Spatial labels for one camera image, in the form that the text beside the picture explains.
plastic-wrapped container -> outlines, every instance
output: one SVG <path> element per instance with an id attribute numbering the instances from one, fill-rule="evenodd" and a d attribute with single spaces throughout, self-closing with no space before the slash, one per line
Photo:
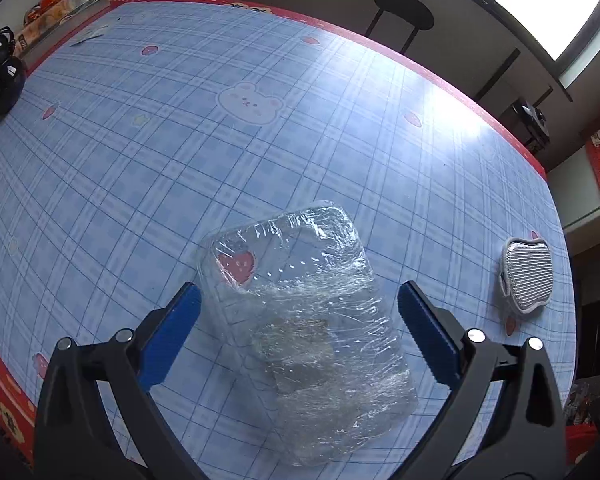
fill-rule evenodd
<path id="1" fill-rule="evenodd" d="M 287 462 L 326 462 L 413 412 L 398 332 L 343 209 L 315 203 L 202 245 L 203 308 Z"/>

stool leg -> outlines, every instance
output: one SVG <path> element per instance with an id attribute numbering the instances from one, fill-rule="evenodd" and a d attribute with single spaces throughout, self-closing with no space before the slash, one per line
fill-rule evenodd
<path id="1" fill-rule="evenodd" d="M 384 10 L 382 10 L 382 9 L 380 9 L 380 10 L 378 10 L 378 12 L 376 12 L 376 15 L 374 16 L 373 20 L 369 24 L 369 28 L 365 32 L 365 37 L 366 38 L 368 38 L 369 35 L 371 34 L 371 31 L 374 30 L 374 27 L 376 26 L 376 23 L 380 19 L 380 16 L 382 16 L 383 12 L 384 12 Z"/>
<path id="2" fill-rule="evenodd" d="M 406 43 L 404 44 L 404 46 L 402 47 L 402 49 L 400 50 L 400 54 L 404 54 L 405 51 L 408 49 L 409 45 L 411 44 L 411 42 L 413 41 L 413 38 L 416 37 L 416 34 L 418 33 L 420 29 L 419 28 L 414 28 L 411 31 L 411 34 L 409 35 L 409 37 L 407 38 Z"/>

window frame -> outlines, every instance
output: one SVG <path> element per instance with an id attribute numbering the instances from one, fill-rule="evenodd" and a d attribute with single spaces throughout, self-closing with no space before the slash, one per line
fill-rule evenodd
<path id="1" fill-rule="evenodd" d="M 542 44 L 503 6 L 496 0 L 472 0 L 481 6 L 491 16 L 496 18 L 511 32 L 520 42 L 525 45 L 534 57 L 544 66 L 551 75 L 558 87 L 570 102 L 573 99 L 567 89 L 560 82 L 560 76 L 568 67 L 578 58 L 586 46 L 591 42 L 596 33 L 600 30 L 600 3 L 591 13 L 589 19 L 582 26 L 580 31 L 571 40 L 571 43 L 560 54 L 558 59 L 553 59 L 544 49 Z"/>

blue gripper pad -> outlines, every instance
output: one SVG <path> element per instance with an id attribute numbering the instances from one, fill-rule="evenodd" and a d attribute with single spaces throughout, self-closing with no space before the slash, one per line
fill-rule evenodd
<path id="1" fill-rule="evenodd" d="M 174 298 L 176 303 L 164 317 L 142 352 L 138 383 L 146 392 L 154 384 L 160 384 L 167 377 L 176 355 L 200 315 L 202 294 L 199 288 L 193 283 L 189 283 L 186 289 L 178 294 L 180 297 L 178 298 L 176 295 L 177 299 Z"/>
<path id="2" fill-rule="evenodd" d="M 402 320 L 422 352 L 433 377 L 437 382 L 446 384 L 453 390 L 461 378 L 458 336 L 461 337 L 464 331 L 450 312 L 442 311 L 440 314 L 446 316 L 440 317 L 450 325 L 445 327 L 436 315 L 436 311 L 439 310 L 442 309 L 432 306 L 415 283 L 406 282 L 400 286 L 398 312 Z M 447 329 L 454 333 L 456 341 L 449 335 Z"/>

metal screw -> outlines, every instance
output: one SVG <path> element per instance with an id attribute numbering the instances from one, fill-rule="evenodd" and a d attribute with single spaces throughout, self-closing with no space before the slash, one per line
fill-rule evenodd
<path id="1" fill-rule="evenodd" d="M 469 339 L 474 343 L 481 343 L 485 339 L 487 339 L 487 336 L 484 335 L 484 332 L 482 330 L 478 330 L 477 328 L 472 328 L 466 334 L 469 336 Z"/>
<path id="2" fill-rule="evenodd" d="M 60 341 L 58 341 L 56 347 L 58 350 L 67 350 L 71 348 L 71 339 L 68 337 L 63 337 Z"/>
<path id="3" fill-rule="evenodd" d="M 531 346 L 531 348 L 533 348 L 534 350 L 542 350 L 542 347 L 544 345 L 542 344 L 542 341 L 540 341 L 537 337 L 532 337 L 531 339 L 529 339 L 529 346 Z"/>
<path id="4" fill-rule="evenodd" d="M 134 331 L 129 328 L 123 328 L 116 332 L 116 341 L 119 343 L 128 343 L 134 336 Z"/>

